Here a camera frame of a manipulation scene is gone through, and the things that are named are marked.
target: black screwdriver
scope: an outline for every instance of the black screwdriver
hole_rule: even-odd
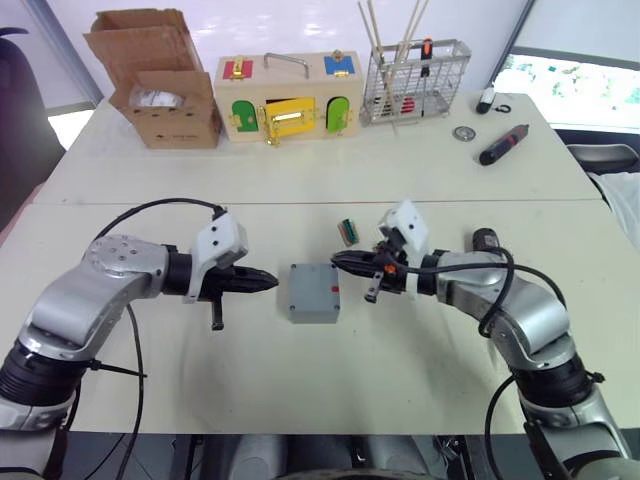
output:
[[[515,147],[529,133],[529,125],[517,125],[500,137],[493,145],[480,154],[482,165],[495,163],[505,153]]]

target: yellow door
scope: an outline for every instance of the yellow door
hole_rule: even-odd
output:
[[[267,143],[278,145],[280,137],[313,130],[315,124],[313,97],[269,102],[264,107]]]

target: green door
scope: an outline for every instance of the green door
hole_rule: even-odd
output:
[[[233,124],[238,128],[239,132],[257,132],[258,119],[256,118],[256,110],[247,100],[237,100],[231,106],[233,113]]]
[[[349,100],[345,97],[334,97],[327,104],[327,131],[341,132],[349,123]]]

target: white wall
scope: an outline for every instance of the white wall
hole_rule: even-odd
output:
[[[0,1],[0,22],[3,27],[22,27],[29,30],[28,35],[8,35],[4,38],[20,47],[29,60],[46,108],[88,101],[67,74],[20,0]]]
[[[537,0],[516,46],[640,62],[640,0]]]
[[[374,0],[383,42],[404,35],[414,0]],[[457,38],[473,55],[462,88],[484,88],[525,0],[431,0],[419,36]],[[357,50],[363,67],[369,42],[356,0],[49,0],[71,42],[105,95],[113,86],[82,34],[100,10],[178,8],[185,14],[204,68],[225,55]]]

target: gray chair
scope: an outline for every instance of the gray chair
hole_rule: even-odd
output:
[[[567,145],[585,172],[640,172],[640,156],[628,145]]]

